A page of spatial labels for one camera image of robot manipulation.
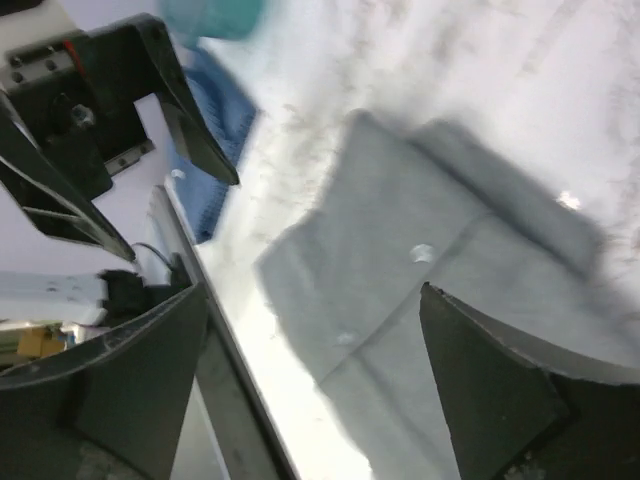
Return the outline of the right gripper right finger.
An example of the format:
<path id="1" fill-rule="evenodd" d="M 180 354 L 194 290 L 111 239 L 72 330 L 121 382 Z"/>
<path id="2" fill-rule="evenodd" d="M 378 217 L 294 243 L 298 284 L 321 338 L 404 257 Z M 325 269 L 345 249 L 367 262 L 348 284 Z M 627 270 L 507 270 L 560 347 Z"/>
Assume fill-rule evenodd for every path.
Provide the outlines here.
<path id="1" fill-rule="evenodd" d="M 638 369 L 567 350 L 429 283 L 419 315 L 462 478 L 638 478 Z"/>

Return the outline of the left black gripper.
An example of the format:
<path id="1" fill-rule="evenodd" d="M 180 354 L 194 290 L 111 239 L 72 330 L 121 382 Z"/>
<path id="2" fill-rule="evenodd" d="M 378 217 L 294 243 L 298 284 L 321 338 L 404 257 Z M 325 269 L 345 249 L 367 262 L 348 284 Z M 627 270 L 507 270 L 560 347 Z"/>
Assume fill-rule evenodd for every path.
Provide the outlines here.
<path id="1" fill-rule="evenodd" d="M 135 107 L 150 95 L 159 98 L 178 153 L 221 182 L 239 184 L 160 18 L 139 14 L 71 31 L 11 48 L 3 58 L 1 184 L 44 235 L 134 262 L 131 245 L 84 195 L 106 193 L 130 166 L 129 155 L 153 149 Z M 169 70 L 163 78 L 162 68 Z"/>

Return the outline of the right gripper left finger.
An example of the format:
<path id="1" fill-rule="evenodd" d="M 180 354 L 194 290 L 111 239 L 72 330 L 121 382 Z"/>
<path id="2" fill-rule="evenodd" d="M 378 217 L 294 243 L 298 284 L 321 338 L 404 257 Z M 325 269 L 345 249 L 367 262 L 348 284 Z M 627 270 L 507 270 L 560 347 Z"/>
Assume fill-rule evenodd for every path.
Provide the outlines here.
<path id="1" fill-rule="evenodd" d="M 194 285 L 3 372 L 2 478 L 169 478 L 206 320 L 206 294 Z"/>

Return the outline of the grey long sleeve shirt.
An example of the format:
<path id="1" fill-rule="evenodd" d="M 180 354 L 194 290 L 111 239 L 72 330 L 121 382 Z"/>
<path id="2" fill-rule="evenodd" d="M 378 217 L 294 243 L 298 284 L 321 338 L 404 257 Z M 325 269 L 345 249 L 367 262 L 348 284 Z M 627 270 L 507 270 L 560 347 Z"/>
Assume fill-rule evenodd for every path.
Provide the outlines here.
<path id="1" fill-rule="evenodd" d="M 565 347 L 614 352 L 586 274 L 598 236 L 462 128 L 350 119 L 320 204 L 258 264 L 287 339 L 375 479 L 457 469 L 419 325 L 433 282 Z"/>

